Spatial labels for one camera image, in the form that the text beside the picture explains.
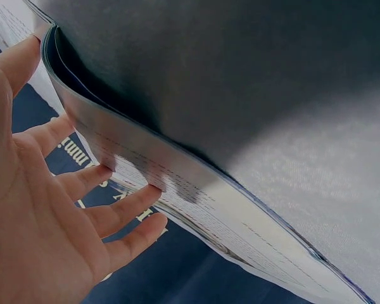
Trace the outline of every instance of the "magazine page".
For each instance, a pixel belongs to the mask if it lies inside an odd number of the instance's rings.
[[[76,77],[53,27],[43,60],[63,106],[116,185],[163,191],[158,207],[228,260],[314,303],[368,300],[261,201],[174,142],[107,107]]]

